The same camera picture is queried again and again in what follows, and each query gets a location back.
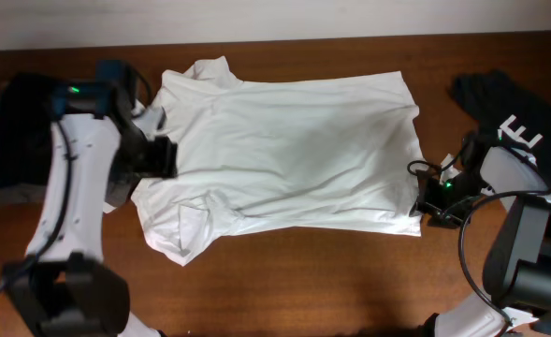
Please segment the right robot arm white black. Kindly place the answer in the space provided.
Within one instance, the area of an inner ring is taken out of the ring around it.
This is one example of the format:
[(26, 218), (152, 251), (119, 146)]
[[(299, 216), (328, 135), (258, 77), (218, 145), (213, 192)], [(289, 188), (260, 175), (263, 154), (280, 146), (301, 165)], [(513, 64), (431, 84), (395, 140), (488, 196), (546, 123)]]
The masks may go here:
[[(456, 308), (430, 316), (417, 335), (507, 336), (528, 324), (551, 334), (551, 181), (530, 145), (471, 132), (447, 163), (414, 160), (407, 170), (419, 183), (413, 212), (428, 214), (436, 227), (458, 229), (458, 259), (472, 290)], [(475, 213), (495, 201), (507, 214), (476, 283), (466, 258), (467, 229)]]

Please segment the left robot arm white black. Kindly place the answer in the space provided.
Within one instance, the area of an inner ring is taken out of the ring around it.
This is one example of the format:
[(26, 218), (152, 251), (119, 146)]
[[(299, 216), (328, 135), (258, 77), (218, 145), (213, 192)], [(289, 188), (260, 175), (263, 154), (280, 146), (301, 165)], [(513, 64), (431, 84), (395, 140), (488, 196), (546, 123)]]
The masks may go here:
[(166, 114), (143, 106), (148, 82), (121, 60), (50, 94), (52, 159), (40, 220), (25, 257), (3, 266), (5, 294), (35, 336), (160, 336), (131, 311), (126, 281), (103, 263), (111, 179), (177, 175), (177, 143), (158, 135)]

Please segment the white robot print t-shirt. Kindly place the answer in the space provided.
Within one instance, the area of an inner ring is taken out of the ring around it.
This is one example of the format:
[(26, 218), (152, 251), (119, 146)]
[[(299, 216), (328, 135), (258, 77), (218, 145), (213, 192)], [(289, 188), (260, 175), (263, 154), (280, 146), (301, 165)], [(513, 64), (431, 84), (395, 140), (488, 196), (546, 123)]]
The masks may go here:
[(289, 227), (417, 237), (419, 108), (398, 71), (244, 81), (224, 57), (167, 70), (153, 105), (177, 176), (131, 199), (145, 242), (187, 265), (214, 241)]

